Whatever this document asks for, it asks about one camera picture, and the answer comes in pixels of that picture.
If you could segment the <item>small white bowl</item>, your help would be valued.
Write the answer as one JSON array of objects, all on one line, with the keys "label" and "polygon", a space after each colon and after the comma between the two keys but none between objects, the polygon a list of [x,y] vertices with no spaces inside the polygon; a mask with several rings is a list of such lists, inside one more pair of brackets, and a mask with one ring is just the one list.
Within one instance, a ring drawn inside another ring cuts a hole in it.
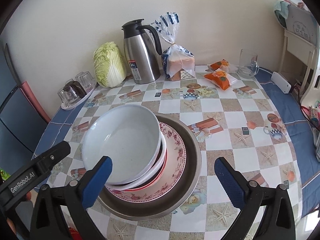
[{"label": "small white bowl", "polygon": [[146,107],[128,104],[99,117],[84,136],[82,161],[91,170],[103,156],[112,160],[106,181],[130,183],[148,172],[159,154],[161,130],[155,114]]}]

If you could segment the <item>orange snack packet back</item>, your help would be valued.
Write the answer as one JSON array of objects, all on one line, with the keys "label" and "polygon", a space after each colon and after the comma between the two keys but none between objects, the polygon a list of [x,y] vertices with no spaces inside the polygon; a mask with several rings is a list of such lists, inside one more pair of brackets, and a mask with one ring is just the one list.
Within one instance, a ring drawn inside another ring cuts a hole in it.
[{"label": "orange snack packet back", "polygon": [[230,69],[231,69],[229,62],[226,61],[225,59],[217,61],[215,63],[212,63],[210,65],[210,68],[213,71],[216,71],[216,70],[220,69],[220,70],[223,70],[225,72],[230,72]]}]

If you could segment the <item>orange snack packet front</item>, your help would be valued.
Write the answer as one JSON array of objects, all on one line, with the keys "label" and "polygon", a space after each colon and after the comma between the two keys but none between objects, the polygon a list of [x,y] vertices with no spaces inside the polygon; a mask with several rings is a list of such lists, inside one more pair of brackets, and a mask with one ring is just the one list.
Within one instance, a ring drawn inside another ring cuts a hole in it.
[{"label": "orange snack packet front", "polygon": [[227,90],[231,85],[235,84],[238,79],[234,78],[227,72],[218,68],[217,70],[207,73],[204,78],[209,80],[211,83],[221,88],[222,90]]}]

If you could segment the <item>bagged sliced bread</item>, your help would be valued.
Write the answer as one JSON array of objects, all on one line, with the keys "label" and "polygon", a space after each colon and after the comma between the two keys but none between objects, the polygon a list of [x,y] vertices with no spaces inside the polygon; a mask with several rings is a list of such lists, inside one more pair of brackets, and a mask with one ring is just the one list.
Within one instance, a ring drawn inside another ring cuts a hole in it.
[{"label": "bagged sliced bread", "polygon": [[176,43],[180,19],[176,12],[167,12],[152,24],[158,35],[168,43],[168,48],[161,55],[166,78],[170,81],[186,80],[195,77],[194,55]]}]

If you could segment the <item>white plastic chair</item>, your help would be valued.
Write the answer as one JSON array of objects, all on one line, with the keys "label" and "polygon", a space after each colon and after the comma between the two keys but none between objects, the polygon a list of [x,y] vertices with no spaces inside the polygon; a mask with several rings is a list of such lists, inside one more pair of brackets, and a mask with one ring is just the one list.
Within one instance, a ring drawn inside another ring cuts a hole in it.
[{"label": "white plastic chair", "polygon": [[[306,88],[310,70],[313,70],[312,77],[309,86]],[[315,50],[312,61],[310,65],[307,66],[301,88],[304,88],[304,93],[300,101],[301,104],[305,107],[314,106],[316,101],[319,101],[319,48]]]}]

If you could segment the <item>red rimmed white bowl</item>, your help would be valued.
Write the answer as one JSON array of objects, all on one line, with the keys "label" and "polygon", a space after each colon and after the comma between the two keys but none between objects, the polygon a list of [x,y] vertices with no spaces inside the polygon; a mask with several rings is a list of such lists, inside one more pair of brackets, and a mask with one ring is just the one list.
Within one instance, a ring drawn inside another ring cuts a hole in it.
[{"label": "red rimmed white bowl", "polygon": [[127,189],[124,191],[135,192],[135,191],[139,191],[142,189],[146,189],[146,188],[152,186],[153,184],[155,184],[161,178],[162,174],[164,173],[165,167],[167,165],[167,161],[168,161],[168,152],[166,151],[164,162],[163,162],[163,165],[161,166],[161,169],[152,178],[150,178],[148,181],[144,182],[142,185],[139,185],[138,187],[134,187],[132,189]]}]

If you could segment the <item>napa cabbage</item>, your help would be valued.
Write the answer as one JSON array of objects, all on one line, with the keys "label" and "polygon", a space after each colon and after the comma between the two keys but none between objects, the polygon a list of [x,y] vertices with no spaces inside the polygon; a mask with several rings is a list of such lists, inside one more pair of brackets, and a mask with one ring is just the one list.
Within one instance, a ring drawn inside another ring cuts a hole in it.
[{"label": "napa cabbage", "polygon": [[126,78],[124,57],[114,42],[106,42],[93,55],[97,83],[105,88],[120,85]]}]

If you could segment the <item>floral rimmed plate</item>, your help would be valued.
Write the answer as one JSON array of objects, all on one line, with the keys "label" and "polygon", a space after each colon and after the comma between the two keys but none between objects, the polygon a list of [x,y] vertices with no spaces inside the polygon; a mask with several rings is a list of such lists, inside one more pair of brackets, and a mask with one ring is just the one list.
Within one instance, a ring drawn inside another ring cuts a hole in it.
[{"label": "floral rimmed plate", "polygon": [[187,153],[178,132],[164,122],[159,123],[167,142],[168,161],[161,178],[152,186],[135,192],[107,189],[117,198],[131,203],[146,203],[167,194],[179,181],[185,168]]}]

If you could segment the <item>clear glass mug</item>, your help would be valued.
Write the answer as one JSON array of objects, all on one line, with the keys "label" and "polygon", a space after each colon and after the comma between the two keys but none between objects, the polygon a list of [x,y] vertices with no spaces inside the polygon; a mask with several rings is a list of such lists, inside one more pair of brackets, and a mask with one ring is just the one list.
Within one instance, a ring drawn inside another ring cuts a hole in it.
[{"label": "clear glass mug", "polygon": [[257,75],[259,69],[257,53],[251,50],[242,49],[240,51],[237,74],[249,79]]}]

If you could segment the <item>stainless steel basin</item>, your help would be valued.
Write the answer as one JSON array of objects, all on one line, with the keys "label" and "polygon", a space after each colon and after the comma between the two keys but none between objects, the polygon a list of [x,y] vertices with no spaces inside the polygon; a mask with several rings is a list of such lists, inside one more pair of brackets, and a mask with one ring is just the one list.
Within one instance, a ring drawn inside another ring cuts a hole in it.
[{"label": "stainless steel basin", "polygon": [[185,169],[179,181],[168,193],[147,203],[126,202],[104,188],[97,201],[110,213],[120,218],[143,221],[166,216],[188,199],[199,180],[202,158],[195,135],[183,122],[168,114],[156,113],[156,116],[160,122],[170,125],[182,137],[187,154]]}]

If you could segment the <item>white square bowl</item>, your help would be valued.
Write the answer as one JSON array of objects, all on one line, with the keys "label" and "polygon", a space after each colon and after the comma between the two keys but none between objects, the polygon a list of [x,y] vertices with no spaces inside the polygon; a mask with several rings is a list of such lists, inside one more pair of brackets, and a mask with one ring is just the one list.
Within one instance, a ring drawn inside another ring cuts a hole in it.
[{"label": "white square bowl", "polygon": [[146,181],[149,181],[151,178],[153,178],[156,175],[157,172],[159,172],[161,170],[161,168],[163,167],[164,162],[166,160],[167,142],[165,140],[163,133],[161,133],[161,146],[160,146],[160,148],[161,149],[159,151],[159,155],[156,159],[156,162],[148,170],[148,172],[146,172],[146,174],[141,176],[139,179],[137,179],[131,183],[126,183],[124,185],[112,185],[112,184],[106,183],[105,186],[109,189],[123,191],[123,190],[131,190],[133,188],[136,188],[136,187],[142,185]]}]

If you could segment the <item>pink rolled mat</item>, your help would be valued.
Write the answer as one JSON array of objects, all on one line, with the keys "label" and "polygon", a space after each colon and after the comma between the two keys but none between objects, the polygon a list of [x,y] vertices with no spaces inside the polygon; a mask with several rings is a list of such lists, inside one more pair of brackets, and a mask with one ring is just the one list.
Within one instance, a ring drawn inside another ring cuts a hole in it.
[{"label": "pink rolled mat", "polygon": [[37,111],[37,113],[39,113],[39,115],[43,118],[43,120],[46,123],[50,123],[51,118],[48,116],[46,111],[42,108],[42,106],[38,102],[37,98],[35,97],[33,91],[31,90],[29,84],[27,83],[27,81],[24,81],[21,84],[21,86],[22,86],[22,90],[23,90],[25,96],[27,97],[27,99],[29,100],[31,105],[34,107],[34,109]]}]

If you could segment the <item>white floral tray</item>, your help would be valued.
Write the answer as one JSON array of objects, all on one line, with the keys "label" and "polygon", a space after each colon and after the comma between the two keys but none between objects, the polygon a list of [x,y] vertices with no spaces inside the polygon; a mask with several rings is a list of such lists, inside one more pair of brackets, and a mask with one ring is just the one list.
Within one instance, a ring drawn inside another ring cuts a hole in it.
[{"label": "white floral tray", "polygon": [[70,111],[71,109],[74,109],[75,107],[78,107],[80,104],[84,103],[89,97],[90,95],[93,93],[93,91],[96,89],[97,87],[97,83],[92,86],[91,90],[88,91],[88,93],[83,97],[83,98],[80,98],[80,97],[77,97],[75,101],[73,101],[72,103],[64,103],[62,102],[61,103],[61,108],[65,111]]}]

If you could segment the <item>orange snack packet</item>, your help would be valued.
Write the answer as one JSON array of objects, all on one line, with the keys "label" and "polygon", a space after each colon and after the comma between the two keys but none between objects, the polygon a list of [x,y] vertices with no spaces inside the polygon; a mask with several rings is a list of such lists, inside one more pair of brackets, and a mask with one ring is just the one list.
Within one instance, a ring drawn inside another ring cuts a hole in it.
[{"label": "orange snack packet", "polygon": [[210,65],[210,68],[213,71],[216,71],[216,70],[220,69],[220,70],[223,70],[225,72],[230,72],[230,69],[231,69],[229,62],[226,61],[225,59],[217,61],[215,63],[212,63]]},{"label": "orange snack packet", "polygon": [[207,73],[204,78],[209,80],[211,83],[221,88],[222,90],[227,90],[231,85],[235,84],[238,79],[234,78],[227,72],[218,68],[217,70]]}]

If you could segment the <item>checkered patterned tablecloth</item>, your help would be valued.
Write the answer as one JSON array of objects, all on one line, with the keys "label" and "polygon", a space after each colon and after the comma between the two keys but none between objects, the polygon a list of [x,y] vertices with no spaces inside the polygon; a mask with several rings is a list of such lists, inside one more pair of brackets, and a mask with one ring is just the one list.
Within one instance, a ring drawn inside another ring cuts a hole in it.
[{"label": "checkered patterned tablecloth", "polygon": [[110,214],[100,203],[88,213],[107,239],[220,239],[238,211],[214,172],[214,161],[225,157],[247,179],[264,185],[280,183],[288,192],[296,220],[302,215],[302,187],[296,153],[273,102],[256,79],[238,77],[227,90],[204,78],[206,66],[194,79],[147,85],[125,80],[116,88],[98,87],[89,100],[71,111],[59,111],[51,123],[52,141],[66,140],[71,153],[48,179],[63,186],[83,171],[82,140],[106,111],[132,103],[168,114],[191,127],[199,142],[202,168],[198,185],[172,214],[146,222],[130,222]]}]

